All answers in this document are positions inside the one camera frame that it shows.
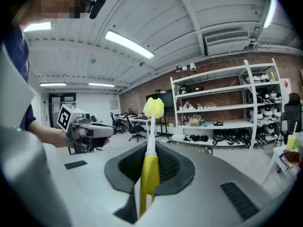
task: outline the fluorescent light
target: fluorescent light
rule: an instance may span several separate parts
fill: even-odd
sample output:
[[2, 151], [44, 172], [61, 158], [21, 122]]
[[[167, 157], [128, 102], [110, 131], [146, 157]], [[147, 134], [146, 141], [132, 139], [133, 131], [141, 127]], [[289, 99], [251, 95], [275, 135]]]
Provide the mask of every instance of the fluorescent light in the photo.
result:
[[126, 39], [125, 37], [118, 35], [117, 33], [109, 30], [105, 36], [106, 40], [112, 41], [114, 43], [117, 43], [119, 45], [122, 45], [128, 49], [131, 49], [132, 51], [135, 51], [139, 53], [140, 55], [146, 57], [147, 59], [153, 58], [155, 55], [148, 50], [144, 49], [142, 46], [132, 42], [129, 39]]
[[114, 87], [115, 85], [110, 85], [110, 84], [102, 84], [102, 83], [89, 83], [91, 86], [104, 86], [104, 87]]
[[57, 87], [57, 86], [66, 86], [65, 83], [40, 83], [42, 87]]
[[273, 20], [273, 17], [275, 15], [276, 4], [277, 4], [277, 0], [270, 0], [270, 7], [263, 28], [268, 28], [270, 26], [271, 21]]
[[47, 29], [52, 29], [51, 22], [46, 22], [46, 23], [41, 23], [41, 24], [31, 24], [31, 25], [27, 26], [23, 31], [28, 32], [28, 31], [34, 31], [34, 30], [47, 30]]

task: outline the doorway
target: doorway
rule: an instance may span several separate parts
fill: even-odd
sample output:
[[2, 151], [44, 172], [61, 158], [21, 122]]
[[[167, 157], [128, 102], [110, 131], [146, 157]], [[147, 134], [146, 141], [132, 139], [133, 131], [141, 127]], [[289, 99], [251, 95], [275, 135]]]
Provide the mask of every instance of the doorway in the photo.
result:
[[76, 106], [76, 93], [57, 93], [49, 95], [49, 121], [52, 128], [61, 129], [57, 124], [62, 104]]

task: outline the blue sleeve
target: blue sleeve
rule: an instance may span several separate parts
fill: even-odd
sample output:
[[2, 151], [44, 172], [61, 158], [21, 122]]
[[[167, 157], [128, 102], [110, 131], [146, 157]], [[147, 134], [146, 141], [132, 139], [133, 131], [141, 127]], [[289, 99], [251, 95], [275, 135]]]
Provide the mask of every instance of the blue sleeve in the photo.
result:
[[30, 105], [27, 109], [26, 115], [25, 115], [25, 130], [28, 130], [28, 127], [32, 121], [36, 120], [34, 117], [34, 112], [32, 105]]

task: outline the floor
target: floor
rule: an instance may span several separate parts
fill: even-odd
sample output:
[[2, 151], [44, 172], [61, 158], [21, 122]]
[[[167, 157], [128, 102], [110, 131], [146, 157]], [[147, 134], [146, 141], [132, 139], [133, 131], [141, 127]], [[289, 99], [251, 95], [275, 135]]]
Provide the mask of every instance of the floor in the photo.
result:
[[[103, 147], [103, 150], [110, 150], [111, 148], [123, 147], [125, 143], [133, 144], [133, 146], [135, 147], [145, 141], [144, 138], [140, 138], [138, 143], [136, 142], [136, 139], [133, 139], [131, 140], [131, 142], [128, 142], [129, 138], [131, 138], [131, 134], [128, 132], [114, 135], [110, 139], [110, 142]], [[156, 138], [156, 140], [167, 140], [167, 138], [162, 136]], [[255, 182], [261, 184], [261, 181], [264, 177], [264, 173], [273, 155], [273, 148], [273, 144], [264, 147], [257, 147], [253, 150], [248, 150], [246, 148], [217, 147], [214, 149], [214, 156], [225, 160], [226, 162], [243, 172], [245, 175], [249, 176]], [[69, 154], [67, 148], [59, 148], [58, 153], [61, 156]], [[288, 188], [288, 184], [283, 173], [278, 174], [276, 171], [273, 171], [271, 173], [269, 178], [262, 186], [272, 198], [279, 196]]]

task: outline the red brick wall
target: red brick wall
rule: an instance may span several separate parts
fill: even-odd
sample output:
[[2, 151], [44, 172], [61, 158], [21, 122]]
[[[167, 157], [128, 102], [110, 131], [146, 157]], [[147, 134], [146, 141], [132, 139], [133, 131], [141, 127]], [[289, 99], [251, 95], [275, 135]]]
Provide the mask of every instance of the red brick wall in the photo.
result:
[[[274, 58], [280, 73], [281, 78], [289, 78], [291, 81], [291, 88], [293, 92], [298, 93], [301, 97], [303, 96], [300, 70], [303, 69], [303, 58], [280, 53], [248, 53], [234, 56], [225, 56], [207, 61], [201, 61], [196, 63], [197, 73], [207, 72], [211, 70], [217, 70], [227, 67], [244, 65], [243, 60], [248, 60], [249, 64], [261, 64], [271, 63], [271, 58]], [[180, 73], [180, 77], [186, 76], [185, 72]], [[120, 95], [121, 112], [128, 112], [128, 108], [131, 107], [134, 112], [142, 112], [146, 102], [146, 96], [154, 94], [155, 90], [169, 90], [171, 89], [170, 77], [178, 79], [177, 73], [169, 72], [156, 79], [148, 81], [136, 88], [133, 88], [122, 95]], [[240, 82], [237, 77], [223, 78], [210, 80], [202, 83], [195, 84], [203, 86], [204, 90], [218, 88], [218, 87], [229, 87], [239, 85]], [[196, 106], [200, 103], [202, 106], [205, 105], [234, 105], [242, 103], [241, 91], [230, 92], [230, 93], [219, 93], [210, 96], [200, 96], [184, 99], [182, 103], [186, 101]], [[241, 119], [243, 118], [243, 110], [225, 110], [225, 111], [214, 111], [201, 113], [201, 116], [205, 120], [227, 120], [227, 119]], [[175, 124], [175, 117], [169, 115], [168, 121]]]

